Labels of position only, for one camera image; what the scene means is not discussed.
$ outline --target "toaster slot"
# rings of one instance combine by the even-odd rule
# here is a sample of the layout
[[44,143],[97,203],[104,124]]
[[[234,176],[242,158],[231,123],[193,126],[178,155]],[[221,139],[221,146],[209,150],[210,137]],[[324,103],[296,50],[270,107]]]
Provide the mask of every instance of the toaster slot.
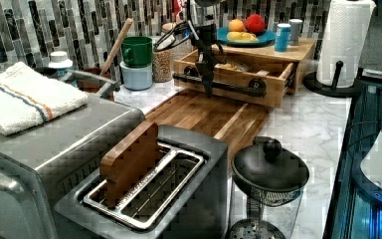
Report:
[[140,222],[147,221],[163,202],[172,200],[175,190],[198,163],[189,155],[178,153],[122,210],[121,213]]
[[203,156],[194,152],[164,143],[159,145],[164,156],[114,208],[108,208],[105,203],[106,180],[87,189],[83,203],[133,229],[145,230],[155,224],[205,162]]

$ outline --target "striped towel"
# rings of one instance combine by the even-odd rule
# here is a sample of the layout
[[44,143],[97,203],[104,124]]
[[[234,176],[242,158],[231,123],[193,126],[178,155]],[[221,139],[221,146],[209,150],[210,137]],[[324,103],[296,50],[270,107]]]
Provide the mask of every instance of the striped towel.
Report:
[[52,120],[89,101],[71,85],[17,63],[0,74],[0,132],[9,135]]

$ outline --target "wooden drawer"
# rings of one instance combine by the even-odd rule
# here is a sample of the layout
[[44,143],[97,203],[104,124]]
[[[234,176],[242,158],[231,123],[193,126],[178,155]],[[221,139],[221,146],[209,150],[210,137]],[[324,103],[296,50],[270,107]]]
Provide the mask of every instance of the wooden drawer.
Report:
[[[241,93],[227,90],[213,89],[213,95],[239,100],[247,103],[263,105],[271,108],[279,108],[282,105],[284,94],[294,80],[294,73],[297,63],[284,60],[268,59],[262,56],[248,56],[236,53],[227,53],[227,59],[245,64],[250,67],[247,72],[229,69],[215,68],[214,81],[233,85],[241,88],[252,86],[251,80],[261,80],[266,85],[265,94],[259,97],[252,97]],[[174,71],[177,74],[184,74],[187,67],[195,68],[197,51],[174,61]],[[257,72],[264,70],[269,72],[266,76],[258,75]],[[184,83],[175,80],[175,86],[205,92],[204,87],[192,83]]]

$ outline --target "paper towel roll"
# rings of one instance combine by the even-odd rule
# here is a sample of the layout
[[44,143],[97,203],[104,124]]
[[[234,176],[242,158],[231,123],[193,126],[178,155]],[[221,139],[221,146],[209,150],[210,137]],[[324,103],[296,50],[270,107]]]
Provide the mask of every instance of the paper towel roll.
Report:
[[336,62],[342,61],[337,87],[352,86],[375,6],[371,0],[331,1],[317,69],[319,82],[330,86]]

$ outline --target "paper towel holder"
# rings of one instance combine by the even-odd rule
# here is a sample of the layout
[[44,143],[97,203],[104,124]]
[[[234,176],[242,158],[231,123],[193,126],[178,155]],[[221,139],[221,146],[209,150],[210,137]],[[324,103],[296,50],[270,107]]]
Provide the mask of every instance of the paper towel holder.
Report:
[[317,79],[317,72],[306,75],[303,79],[303,85],[312,92],[317,94],[333,97],[333,98],[355,98],[361,95],[362,83],[360,81],[353,82],[353,85],[348,88],[337,88],[339,81],[340,71],[342,70],[343,62],[336,62],[336,70],[334,71],[333,81],[331,86],[322,84]]

